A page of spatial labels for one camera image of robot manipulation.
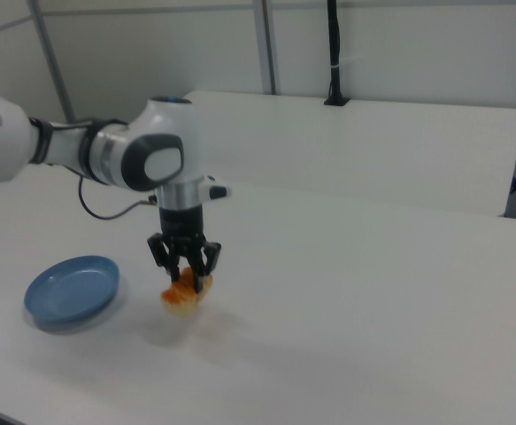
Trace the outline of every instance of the white tabletop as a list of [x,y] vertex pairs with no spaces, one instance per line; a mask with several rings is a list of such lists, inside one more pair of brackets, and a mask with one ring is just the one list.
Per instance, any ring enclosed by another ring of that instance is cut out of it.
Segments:
[[190,93],[208,172],[240,182],[503,214],[516,110]]
[[[174,319],[147,237],[158,210],[100,222],[77,179],[0,185],[0,412],[39,424],[516,423],[516,220],[234,184],[205,207],[223,243],[195,317]],[[88,182],[101,213],[138,195]],[[42,331],[45,268],[97,254],[119,295]]]

